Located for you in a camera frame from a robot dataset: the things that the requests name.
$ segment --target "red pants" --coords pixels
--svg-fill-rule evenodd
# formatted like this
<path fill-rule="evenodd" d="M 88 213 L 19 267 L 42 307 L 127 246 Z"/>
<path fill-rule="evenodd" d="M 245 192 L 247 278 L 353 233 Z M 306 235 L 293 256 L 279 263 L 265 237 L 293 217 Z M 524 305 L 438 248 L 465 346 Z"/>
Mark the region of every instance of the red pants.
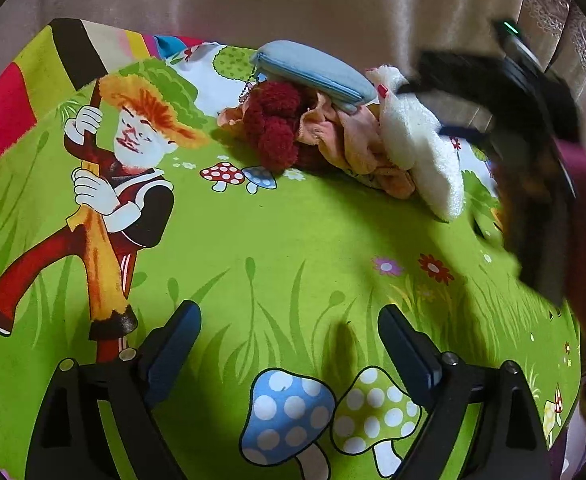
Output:
<path fill-rule="evenodd" d="M 71 231 L 68 226 L 64 226 L 46 238 L 46 240 L 26 251 L 0 276 L 0 312 L 13 319 L 16 314 L 17 304 L 40 271 L 65 256 L 74 254 L 81 257 L 84 247 L 84 228 L 78 226 L 74 231 Z M 117 254 L 116 257 L 122 271 L 122 290 L 124 291 L 124 296 L 128 298 L 136 253 Z M 98 345 L 98 361 L 105 360 L 105 356 L 100 358 L 100 353 L 104 353 L 103 351 L 106 349 L 108 349 L 107 354 L 110 356 L 113 352 L 117 355 L 119 350 L 125 348 L 126 343 L 123 339 L 112 342 L 100 341 Z"/>

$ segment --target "cartoon white glove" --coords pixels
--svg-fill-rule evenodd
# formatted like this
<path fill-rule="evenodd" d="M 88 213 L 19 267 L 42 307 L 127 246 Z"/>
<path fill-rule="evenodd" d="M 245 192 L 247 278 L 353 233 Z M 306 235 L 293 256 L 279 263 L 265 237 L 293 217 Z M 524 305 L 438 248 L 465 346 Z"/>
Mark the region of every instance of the cartoon white glove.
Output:
<path fill-rule="evenodd" d="M 87 170 L 77 168 L 71 174 L 76 203 L 86 204 L 101 215 L 110 215 L 120 206 L 111 184 Z"/>
<path fill-rule="evenodd" d="M 77 144 L 84 142 L 84 132 L 95 134 L 102 122 L 100 108 L 83 106 L 75 119 L 69 119 L 64 124 L 64 133 Z"/>

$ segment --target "orange hat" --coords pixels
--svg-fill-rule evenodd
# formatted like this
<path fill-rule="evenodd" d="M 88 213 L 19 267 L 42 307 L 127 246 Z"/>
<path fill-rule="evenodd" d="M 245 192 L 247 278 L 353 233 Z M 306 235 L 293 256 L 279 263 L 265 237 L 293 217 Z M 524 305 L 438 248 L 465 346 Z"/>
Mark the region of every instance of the orange hat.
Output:
<path fill-rule="evenodd" d="M 199 148 L 209 141 L 203 131 L 180 123 L 159 90 L 139 75 L 109 74 L 100 79 L 100 94 L 111 106 L 144 116 L 155 131 L 183 148 Z"/>

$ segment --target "blue mushroom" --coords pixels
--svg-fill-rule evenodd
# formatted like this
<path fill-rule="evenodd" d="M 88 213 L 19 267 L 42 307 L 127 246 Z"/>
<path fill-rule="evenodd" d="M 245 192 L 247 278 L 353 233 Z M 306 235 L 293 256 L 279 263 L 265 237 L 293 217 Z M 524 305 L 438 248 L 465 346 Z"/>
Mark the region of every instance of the blue mushroom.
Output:
<path fill-rule="evenodd" d="M 264 189 L 275 189 L 278 187 L 278 184 L 273 178 L 273 174 L 263 166 L 244 168 L 242 173 L 244 173 L 244 176 L 248 180 L 246 190 L 252 195 L 257 193 L 259 187 L 263 187 Z"/>
<path fill-rule="evenodd" d="M 331 471 L 317 440 L 334 409 L 335 396 L 321 381 L 264 370 L 251 389 L 251 411 L 240 437 L 242 455 L 260 466 L 295 458 L 303 480 L 328 480 Z"/>

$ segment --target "green led light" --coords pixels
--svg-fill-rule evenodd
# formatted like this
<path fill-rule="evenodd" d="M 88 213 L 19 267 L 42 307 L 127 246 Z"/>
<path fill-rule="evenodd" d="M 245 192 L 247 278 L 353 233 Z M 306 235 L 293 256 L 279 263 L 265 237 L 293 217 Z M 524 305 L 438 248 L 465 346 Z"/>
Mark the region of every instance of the green led light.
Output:
<path fill-rule="evenodd" d="M 517 28 L 513 27 L 510 23 L 504 22 L 504 25 L 506 25 L 510 30 L 512 30 L 513 33 L 519 34 L 519 30 Z"/>

